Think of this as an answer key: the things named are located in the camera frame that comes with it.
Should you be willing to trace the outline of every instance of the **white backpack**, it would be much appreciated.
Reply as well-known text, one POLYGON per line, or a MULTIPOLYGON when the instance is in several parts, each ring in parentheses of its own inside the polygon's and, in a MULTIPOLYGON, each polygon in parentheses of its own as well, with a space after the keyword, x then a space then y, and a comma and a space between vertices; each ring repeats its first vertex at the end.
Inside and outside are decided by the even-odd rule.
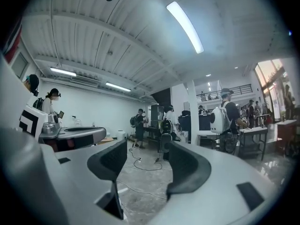
POLYGON ((215 108, 210 115, 210 130, 213 133, 221 134, 230 129, 231 122, 227 116, 226 105, 230 103, 226 101, 223 106, 215 108))

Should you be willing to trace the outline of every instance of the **white cable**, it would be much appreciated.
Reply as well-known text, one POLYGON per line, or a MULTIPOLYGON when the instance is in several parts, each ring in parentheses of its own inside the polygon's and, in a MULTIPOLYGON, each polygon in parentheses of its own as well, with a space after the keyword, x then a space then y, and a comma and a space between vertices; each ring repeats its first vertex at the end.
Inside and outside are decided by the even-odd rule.
POLYGON ((166 199, 165 197, 160 197, 160 196, 157 196, 157 195, 155 195, 155 194, 153 194, 153 193, 150 193, 150 192, 136 191, 136 190, 134 190, 133 188, 131 188, 130 186, 128 186, 127 184, 125 184, 124 182, 120 182, 120 181, 118 181, 118 180, 117 180, 117 182, 124 184, 126 187, 128 187, 129 189, 131 189, 131 190, 133 190, 133 191, 135 191, 135 192, 137 192, 137 193, 148 193, 148 194, 151 194, 151 195, 153 195, 153 196, 155 196, 155 197, 159 197, 159 198, 162 198, 162 199, 166 199))

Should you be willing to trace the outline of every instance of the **balcony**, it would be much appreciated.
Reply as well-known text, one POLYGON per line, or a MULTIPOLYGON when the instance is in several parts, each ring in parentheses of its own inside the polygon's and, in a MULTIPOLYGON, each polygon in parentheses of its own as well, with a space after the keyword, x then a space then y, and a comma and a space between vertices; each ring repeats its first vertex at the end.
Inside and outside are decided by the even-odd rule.
MULTIPOLYGON (((239 86, 239 87, 234 87, 230 88, 234 93, 232 94, 232 97, 240 97, 240 95, 244 94, 252 94, 252 88, 251 84, 239 86)), ((221 98, 221 90, 219 91, 213 91, 209 93, 203 93, 197 95, 197 103, 205 102, 205 101, 212 101, 212 100, 217 100, 221 98)))

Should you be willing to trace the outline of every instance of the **ceiling light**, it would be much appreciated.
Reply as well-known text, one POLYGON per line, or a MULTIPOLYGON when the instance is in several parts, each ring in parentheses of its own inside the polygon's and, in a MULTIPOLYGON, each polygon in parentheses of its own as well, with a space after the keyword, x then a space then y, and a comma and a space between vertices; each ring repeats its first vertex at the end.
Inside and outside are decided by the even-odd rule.
POLYGON ((53 72, 62 73, 62 74, 66 74, 66 75, 70 75, 70 76, 76 77, 76 73, 73 73, 73 72, 69 72, 69 71, 58 69, 58 68, 54 68, 54 67, 51 67, 50 69, 53 72))
POLYGON ((200 38, 192 25, 191 21, 189 20, 188 16, 182 10, 177 2, 172 2, 167 6, 169 12, 175 17, 175 19, 179 22, 182 26, 184 31, 186 32, 189 40, 192 42, 196 53, 202 53, 204 51, 200 38))
POLYGON ((130 92, 130 91, 131 91, 131 90, 128 89, 128 88, 123 88, 123 87, 120 87, 120 86, 118 86, 118 85, 111 84, 111 83, 109 83, 109 82, 107 82, 105 85, 111 86, 111 87, 114 87, 114 88, 118 88, 118 89, 124 90, 124 91, 126 91, 126 92, 130 92))

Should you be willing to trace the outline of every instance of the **camouflage pants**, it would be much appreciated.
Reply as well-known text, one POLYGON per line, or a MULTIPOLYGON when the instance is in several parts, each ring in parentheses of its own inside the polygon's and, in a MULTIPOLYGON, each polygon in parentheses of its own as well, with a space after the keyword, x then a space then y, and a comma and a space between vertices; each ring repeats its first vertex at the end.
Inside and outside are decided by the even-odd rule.
POLYGON ((234 154, 237 141, 237 134, 227 133, 224 135, 220 135, 220 151, 234 154))

